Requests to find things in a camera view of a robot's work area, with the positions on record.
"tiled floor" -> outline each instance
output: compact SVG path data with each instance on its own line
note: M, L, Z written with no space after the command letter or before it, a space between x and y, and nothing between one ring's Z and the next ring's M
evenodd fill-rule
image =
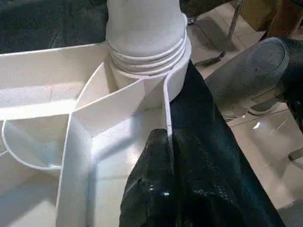
M222 49L227 53L214 65L197 67L203 78L251 47L264 34L254 31L240 16L232 41L226 41L233 14L234 8L227 3L198 18L197 23L203 31L197 26L187 28L193 45L193 62L214 57ZM293 38L303 39L303 31L298 30ZM281 209L282 216L292 212L295 205L302 211L303 169L290 163L288 154L303 147L303 135L286 105L281 104L264 117L246 114L229 122L229 126L273 204Z

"plastic compartment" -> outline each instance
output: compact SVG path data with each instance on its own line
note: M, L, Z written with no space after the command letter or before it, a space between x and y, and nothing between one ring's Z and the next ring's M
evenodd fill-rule
M60 172L69 116L5 121L3 142L9 153L30 168Z
M0 74L13 78L1 77L0 90L21 94L0 102L8 150L0 154L1 225L118 226L125 182L149 133L171 132L169 101L190 54L187 40L167 76L125 83L113 75L106 44L0 55L8 66Z
M0 120L70 113L106 44L0 55Z
M58 178L0 155L0 220L3 227L54 227Z
M171 73L149 77L71 115L60 177L57 226L118 226L124 186L149 133L171 131L169 101L183 86L187 50Z

